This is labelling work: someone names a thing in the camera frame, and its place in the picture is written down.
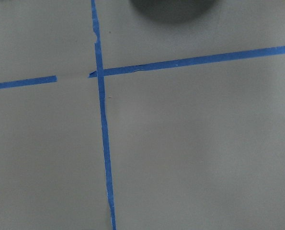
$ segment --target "blue painter's tape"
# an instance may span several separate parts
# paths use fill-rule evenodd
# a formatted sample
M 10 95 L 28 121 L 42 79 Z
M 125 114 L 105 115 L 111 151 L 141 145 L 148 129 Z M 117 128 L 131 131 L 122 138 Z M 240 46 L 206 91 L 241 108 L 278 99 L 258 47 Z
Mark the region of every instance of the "blue painter's tape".
M 32 78 L 32 79 L 25 79 L 25 80 L 15 80 L 15 81 L 8 81 L 8 82 L 0 83 L 0 89 L 20 87 L 20 86 L 26 86 L 26 85 L 45 84 L 45 83 L 52 83 L 56 81 L 57 81 L 56 76 Z
M 97 75 L 97 71 L 94 71 L 92 73 L 89 74 L 89 77 L 88 78 L 96 78 L 98 75 Z
M 138 66 L 125 66 L 125 67 L 104 69 L 104 76 L 133 73 L 137 71 L 148 71 L 156 69 L 201 65 L 201 64 L 222 62 L 222 61 L 259 58 L 259 57 L 281 55 L 281 54 L 285 54 L 285 46 L 246 50 L 246 51 L 225 53 L 225 54 L 215 54 L 215 55 L 202 56 L 202 57 L 192 57 L 192 58 L 172 60 L 172 61 L 155 62 Z
M 94 0 L 91 0 L 91 10 L 92 10 L 93 31 L 95 32 L 97 36 L 97 41 L 94 43 L 94 47 L 95 47 L 96 67 L 97 67 L 96 73 L 98 77 L 99 97 L 100 97 L 100 111 L 101 111 L 107 198 L 108 198 L 108 203 L 109 203 L 109 208 L 110 208 L 112 227 L 113 227 L 113 230 L 116 230 L 115 214 L 114 214 L 113 177 L 112 177 L 112 168 L 111 168 L 111 161 L 110 161 L 108 125 L 107 125 L 106 111 L 105 111 L 105 83 L 104 83 L 103 59 L 102 59 L 101 39 L 100 39 L 100 25 L 99 25 L 99 20 L 98 20 Z

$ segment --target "gray surface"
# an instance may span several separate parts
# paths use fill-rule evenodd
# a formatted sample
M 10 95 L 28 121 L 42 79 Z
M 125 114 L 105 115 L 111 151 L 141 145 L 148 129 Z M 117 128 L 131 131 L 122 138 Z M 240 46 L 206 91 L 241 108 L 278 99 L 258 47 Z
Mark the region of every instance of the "gray surface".
M 96 69 L 90 0 L 0 0 L 0 82 Z
M 220 0 L 176 26 L 149 21 L 130 0 L 96 3 L 105 68 L 285 45 L 285 0 Z
M 285 56 L 105 81 L 120 230 L 285 230 Z
M 0 90 L 0 230 L 111 229 L 100 130 L 96 79 Z

